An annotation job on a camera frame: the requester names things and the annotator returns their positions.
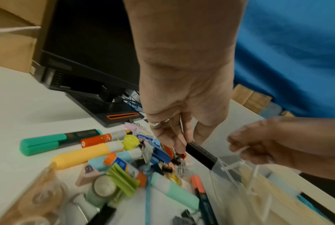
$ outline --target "monitor base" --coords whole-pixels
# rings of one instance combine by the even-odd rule
[[[144,118],[125,102],[105,102],[99,95],[83,92],[65,92],[74,103],[104,127],[111,127]]]

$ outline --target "cardboard box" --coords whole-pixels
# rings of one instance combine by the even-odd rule
[[[0,28],[25,26],[32,24],[0,9]],[[0,66],[28,73],[38,31],[0,33]]]
[[[0,0],[0,8],[40,26],[47,0]]]

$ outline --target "green sticky notes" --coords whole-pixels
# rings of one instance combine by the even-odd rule
[[[133,196],[140,183],[140,181],[131,178],[117,163],[107,171],[107,174],[128,197]]]

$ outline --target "teal marker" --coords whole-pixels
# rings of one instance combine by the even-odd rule
[[[102,135],[102,132],[97,129],[92,129],[73,133],[60,133],[56,135],[27,138],[20,142],[20,151],[26,156],[35,155],[70,145],[76,145],[79,144],[82,139],[98,135]]]

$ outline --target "white desk surface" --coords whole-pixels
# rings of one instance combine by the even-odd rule
[[[226,136],[259,119],[258,115],[231,102],[229,118],[203,147],[216,156],[226,155]],[[147,126],[143,120],[138,122]],[[64,93],[46,89],[29,74],[0,67],[0,216],[39,172],[50,164],[53,156],[80,148],[80,145],[75,145],[27,157],[19,151],[22,139],[88,129],[109,133],[122,128],[123,125],[103,128]],[[79,165],[57,172],[58,177],[68,185],[69,196],[87,189],[87,186],[77,188],[74,185],[81,168]],[[200,175],[213,205],[209,170],[195,160],[193,172]],[[186,208],[154,188],[151,198],[152,224],[171,224],[172,218]],[[143,224],[144,214],[145,189],[139,188],[132,198],[120,203],[111,224]],[[78,220],[69,224],[84,224],[81,217]]]

